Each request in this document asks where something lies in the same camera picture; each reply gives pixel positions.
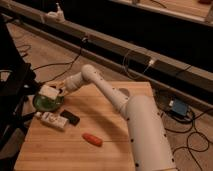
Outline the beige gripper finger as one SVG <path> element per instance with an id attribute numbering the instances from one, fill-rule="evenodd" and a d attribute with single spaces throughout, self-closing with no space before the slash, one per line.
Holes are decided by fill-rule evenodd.
<path id="1" fill-rule="evenodd" d="M 57 88 L 57 90 L 59 91 L 58 97 L 65 97 L 65 95 L 66 95 L 65 87 L 59 87 L 59 88 Z"/>
<path id="2" fill-rule="evenodd" d="M 64 87 L 64 82 L 63 81 L 50 82 L 50 86 L 56 88 Z"/>

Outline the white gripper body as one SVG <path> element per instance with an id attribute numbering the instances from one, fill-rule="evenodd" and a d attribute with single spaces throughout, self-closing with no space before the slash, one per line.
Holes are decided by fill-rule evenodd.
<path id="1" fill-rule="evenodd" d="M 64 86 L 62 88 L 63 93 L 72 93 L 77 91 L 82 86 L 82 79 L 80 76 L 71 76 L 66 78 L 64 81 Z"/>

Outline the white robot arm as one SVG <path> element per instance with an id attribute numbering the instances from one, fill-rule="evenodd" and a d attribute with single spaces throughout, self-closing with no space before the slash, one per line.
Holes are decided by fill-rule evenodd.
<path id="1" fill-rule="evenodd" d="M 63 95 L 82 86 L 94 84 L 127 123 L 135 171 L 177 171 L 162 119 L 152 97 L 139 94 L 130 97 L 108 83 L 92 65 L 51 86 Z"/>

